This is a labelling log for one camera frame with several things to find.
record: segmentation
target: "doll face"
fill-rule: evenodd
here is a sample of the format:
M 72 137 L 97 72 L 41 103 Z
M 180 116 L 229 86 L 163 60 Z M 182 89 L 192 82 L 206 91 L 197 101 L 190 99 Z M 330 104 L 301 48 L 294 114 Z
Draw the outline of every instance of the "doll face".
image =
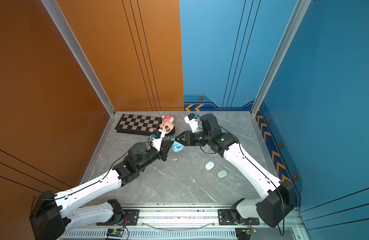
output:
M 174 124 L 172 122 L 166 121 L 159 126 L 160 126 L 160 129 L 163 130 L 165 134 L 167 134 L 172 130 L 172 128 L 174 127 Z

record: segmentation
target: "soap bar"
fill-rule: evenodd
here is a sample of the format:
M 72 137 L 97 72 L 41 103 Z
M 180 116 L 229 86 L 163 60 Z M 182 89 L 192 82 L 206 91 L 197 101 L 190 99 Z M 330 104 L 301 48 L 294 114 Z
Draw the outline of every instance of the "soap bar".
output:
M 206 170 L 207 171 L 210 171 L 213 167 L 214 167 L 214 163 L 213 162 L 206 163 Z
M 227 171 L 226 170 L 220 170 L 218 172 L 218 178 L 224 178 L 225 176 L 227 176 Z

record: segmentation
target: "stuffed toy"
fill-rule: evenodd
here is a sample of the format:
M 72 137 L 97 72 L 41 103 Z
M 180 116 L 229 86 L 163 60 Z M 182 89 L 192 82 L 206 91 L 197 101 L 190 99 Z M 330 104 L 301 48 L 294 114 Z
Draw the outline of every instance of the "stuffed toy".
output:
M 165 132 L 166 136 L 173 135 L 175 133 L 174 118 L 162 115 L 162 123 L 159 127 Z

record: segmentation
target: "chessboard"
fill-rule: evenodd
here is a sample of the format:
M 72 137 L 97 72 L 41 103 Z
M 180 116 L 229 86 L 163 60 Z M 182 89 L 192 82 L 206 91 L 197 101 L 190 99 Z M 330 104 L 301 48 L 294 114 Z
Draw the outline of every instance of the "chessboard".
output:
M 138 135 L 150 135 L 159 128 L 162 118 L 123 114 L 115 129 L 116 132 L 131 133 Z

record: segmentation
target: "orange wall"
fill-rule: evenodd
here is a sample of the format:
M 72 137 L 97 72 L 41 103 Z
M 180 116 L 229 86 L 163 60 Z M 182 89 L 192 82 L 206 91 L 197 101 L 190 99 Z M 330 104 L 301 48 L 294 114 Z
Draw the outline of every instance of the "orange wall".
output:
M 79 184 L 108 119 L 42 2 L 0 1 L 0 239 L 33 239 L 32 196 Z
M 116 111 L 183 109 L 179 0 L 58 0 Z

